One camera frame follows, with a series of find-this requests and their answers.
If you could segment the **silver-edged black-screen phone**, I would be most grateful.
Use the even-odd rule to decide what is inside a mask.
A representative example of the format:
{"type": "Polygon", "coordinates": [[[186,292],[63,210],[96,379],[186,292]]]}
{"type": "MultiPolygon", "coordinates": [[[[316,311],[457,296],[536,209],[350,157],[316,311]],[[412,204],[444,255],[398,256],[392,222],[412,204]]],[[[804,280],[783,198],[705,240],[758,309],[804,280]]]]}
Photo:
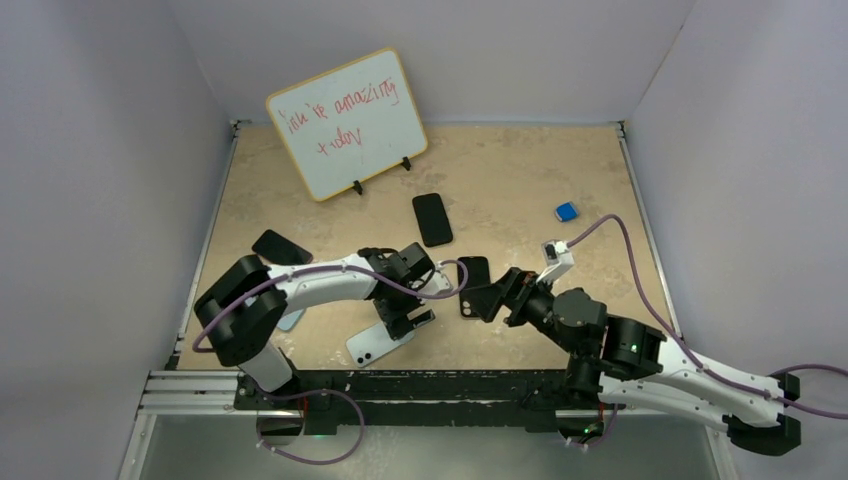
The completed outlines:
{"type": "Polygon", "coordinates": [[[417,333],[413,328],[399,339],[392,339],[382,320],[348,338],[345,347],[356,368],[365,368],[409,343],[417,333]]]}

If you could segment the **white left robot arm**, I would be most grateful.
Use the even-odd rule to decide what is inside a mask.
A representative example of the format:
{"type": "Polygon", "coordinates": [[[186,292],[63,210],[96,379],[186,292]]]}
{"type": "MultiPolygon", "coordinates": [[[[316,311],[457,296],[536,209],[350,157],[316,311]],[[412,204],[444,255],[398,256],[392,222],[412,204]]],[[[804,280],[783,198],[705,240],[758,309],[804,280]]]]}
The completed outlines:
{"type": "Polygon", "coordinates": [[[246,255],[196,300],[193,311],[202,331],[192,348],[239,368],[264,401],[284,409],[298,395],[296,369],[271,340],[285,315],[339,301],[370,301],[389,338],[399,340],[433,317],[431,311],[416,317],[411,312],[452,293],[450,280],[417,242],[400,251],[367,247],[305,265],[271,265],[257,254],[246,255]],[[202,347],[203,340],[209,347],[202,347]]]}

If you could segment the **light blue phone case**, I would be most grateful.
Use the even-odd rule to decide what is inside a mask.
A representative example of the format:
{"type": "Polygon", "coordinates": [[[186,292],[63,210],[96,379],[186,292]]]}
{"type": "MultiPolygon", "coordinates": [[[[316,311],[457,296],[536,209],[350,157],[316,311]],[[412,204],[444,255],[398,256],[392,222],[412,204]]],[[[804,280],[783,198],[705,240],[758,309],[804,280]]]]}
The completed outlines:
{"type": "Polygon", "coordinates": [[[283,332],[291,331],[303,317],[304,310],[296,310],[291,313],[284,314],[276,324],[276,328],[283,332]]]}

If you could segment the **purple-edged black phone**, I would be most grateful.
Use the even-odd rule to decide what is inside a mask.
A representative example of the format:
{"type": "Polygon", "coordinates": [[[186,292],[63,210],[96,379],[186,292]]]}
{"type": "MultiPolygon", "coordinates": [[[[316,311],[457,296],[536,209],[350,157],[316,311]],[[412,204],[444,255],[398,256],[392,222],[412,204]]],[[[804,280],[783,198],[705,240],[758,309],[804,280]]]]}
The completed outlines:
{"type": "Polygon", "coordinates": [[[305,265],[314,259],[312,253],[272,229],[265,230],[251,250],[276,265],[305,265]]]}

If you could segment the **black phone case with cutout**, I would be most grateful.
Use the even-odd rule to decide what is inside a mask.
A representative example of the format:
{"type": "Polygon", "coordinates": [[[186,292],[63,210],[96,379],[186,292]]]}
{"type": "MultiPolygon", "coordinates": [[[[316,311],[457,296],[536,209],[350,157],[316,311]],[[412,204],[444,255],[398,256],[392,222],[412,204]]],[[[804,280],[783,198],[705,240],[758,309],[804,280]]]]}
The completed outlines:
{"type": "Polygon", "coordinates": [[[485,256],[461,256],[458,261],[465,266],[465,271],[461,267],[457,268],[458,281],[465,283],[465,287],[458,294],[460,316],[466,320],[477,319],[478,315],[467,300],[466,290],[491,282],[489,260],[485,256]]]}

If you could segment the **blue whiteboard eraser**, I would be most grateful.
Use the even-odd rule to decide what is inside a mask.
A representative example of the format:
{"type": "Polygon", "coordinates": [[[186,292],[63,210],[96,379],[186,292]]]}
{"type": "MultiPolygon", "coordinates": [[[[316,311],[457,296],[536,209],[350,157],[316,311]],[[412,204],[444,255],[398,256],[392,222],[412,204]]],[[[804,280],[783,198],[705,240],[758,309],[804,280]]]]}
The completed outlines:
{"type": "Polygon", "coordinates": [[[566,202],[557,206],[554,210],[555,217],[559,222],[570,222],[579,217],[579,211],[573,202],[566,202]]]}

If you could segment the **yellow-framed whiteboard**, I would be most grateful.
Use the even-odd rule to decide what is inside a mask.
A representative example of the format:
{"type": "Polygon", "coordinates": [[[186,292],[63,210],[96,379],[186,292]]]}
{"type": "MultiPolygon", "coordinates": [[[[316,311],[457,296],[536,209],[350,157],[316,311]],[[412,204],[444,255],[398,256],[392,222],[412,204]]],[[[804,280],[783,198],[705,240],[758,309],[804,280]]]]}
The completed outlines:
{"type": "Polygon", "coordinates": [[[316,202],[428,147],[399,53],[391,47],[271,94],[266,110],[316,202]]]}

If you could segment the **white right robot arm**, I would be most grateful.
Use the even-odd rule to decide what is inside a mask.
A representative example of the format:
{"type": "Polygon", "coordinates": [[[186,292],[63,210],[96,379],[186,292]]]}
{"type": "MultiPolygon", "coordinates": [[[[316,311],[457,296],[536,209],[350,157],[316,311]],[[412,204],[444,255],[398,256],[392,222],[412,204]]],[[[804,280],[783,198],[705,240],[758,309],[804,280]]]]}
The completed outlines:
{"type": "Polygon", "coordinates": [[[801,443],[800,421],[785,412],[784,402],[800,394],[790,374],[761,376],[694,360],[662,331],[610,313],[581,288],[555,294],[530,271],[512,268],[462,294],[482,320],[491,322],[507,308],[506,325],[531,325],[568,353],[561,392],[573,406],[627,405],[677,415],[765,456],[782,456],[801,443]]]}

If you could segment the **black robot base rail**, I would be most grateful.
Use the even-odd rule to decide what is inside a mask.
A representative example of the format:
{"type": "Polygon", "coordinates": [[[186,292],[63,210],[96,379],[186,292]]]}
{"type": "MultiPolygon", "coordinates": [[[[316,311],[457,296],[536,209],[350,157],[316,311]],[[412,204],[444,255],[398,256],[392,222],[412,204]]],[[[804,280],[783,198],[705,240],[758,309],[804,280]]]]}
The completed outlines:
{"type": "Polygon", "coordinates": [[[562,369],[300,370],[267,394],[242,374],[234,407],[305,416],[308,435],[342,425],[516,427],[584,443],[605,433],[612,406],[562,369]]]}

